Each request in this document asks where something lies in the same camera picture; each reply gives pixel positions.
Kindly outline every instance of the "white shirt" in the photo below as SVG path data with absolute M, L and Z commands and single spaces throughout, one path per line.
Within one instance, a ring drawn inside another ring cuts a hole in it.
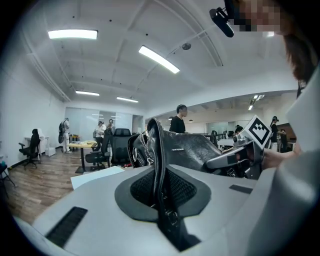
M 99 125 L 98 125 L 95 128 L 95 131 L 96 131 L 96 135 L 95 135 L 96 138 L 103 137 L 103 135 L 105 133 L 104 126 L 102 125 L 101 127 L 99 127 Z
M 62 123 L 64 125 L 64 132 L 66 134 L 68 134 L 69 133 L 69 127 L 70 127 L 69 121 L 68 120 L 64 120 L 64 121 L 62 121 Z

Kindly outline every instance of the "black shirt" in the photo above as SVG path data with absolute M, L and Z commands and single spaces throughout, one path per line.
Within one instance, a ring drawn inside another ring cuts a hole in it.
M 271 131 L 272 131 L 272 136 L 271 136 L 271 142 L 275 143 L 277 142 L 277 132 L 278 132 L 278 128 L 277 125 L 275 123 L 271 124 Z
M 184 134 L 186 131 L 185 122 L 179 117 L 175 116 L 171 120 L 170 132 L 175 132 L 177 134 Z

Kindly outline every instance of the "rectangular light fixture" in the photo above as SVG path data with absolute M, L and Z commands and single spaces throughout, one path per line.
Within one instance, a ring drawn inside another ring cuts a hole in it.
M 85 38 L 85 39 L 97 39 L 97 30 L 85 30 L 85 29 L 64 29 L 49 31 L 50 39 L 58 38 Z
M 117 100 L 121 100 L 121 101 L 127 101 L 127 102 L 134 102 L 134 103 L 138 103 L 139 101 L 134 100 L 134 99 L 130 99 L 130 98 L 121 98 L 121 97 L 116 97 Z
M 86 95 L 100 96 L 99 93 L 95 93 L 95 92 L 87 92 L 87 91 L 79 91 L 79 90 L 76 90 L 75 92 L 76 92 L 77 94 L 86 94 Z
M 150 59 L 154 60 L 155 62 L 158 62 L 168 70 L 170 70 L 172 73 L 176 74 L 180 71 L 176 66 L 171 64 L 169 61 L 167 61 L 165 58 L 161 57 L 159 54 L 155 53 L 153 50 L 148 49 L 144 45 L 140 48 L 139 53 L 149 57 Z

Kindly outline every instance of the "floor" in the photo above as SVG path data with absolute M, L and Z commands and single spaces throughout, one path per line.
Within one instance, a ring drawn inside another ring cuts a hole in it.
M 43 155 L 41 164 L 37 163 L 37 169 L 32 165 L 26 169 L 19 165 L 10 170 L 9 176 L 16 186 L 5 182 L 9 196 L 6 201 L 11 213 L 32 224 L 46 208 L 73 190 L 70 177 L 81 175 L 75 173 L 79 166 L 80 150 L 63 154 L 58 148 L 51 157 Z

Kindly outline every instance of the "headset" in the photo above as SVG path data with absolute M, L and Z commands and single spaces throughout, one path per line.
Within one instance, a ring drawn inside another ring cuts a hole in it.
M 239 26 L 240 31 L 248 32 L 253 30 L 250 20 L 245 19 L 244 15 L 233 4 L 233 0 L 224 0 L 224 5 L 225 8 L 211 9 L 209 13 L 212 21 L 228 38 L 232 38 L 235 34 L 229 21 L 233 21 L 234 25 Z

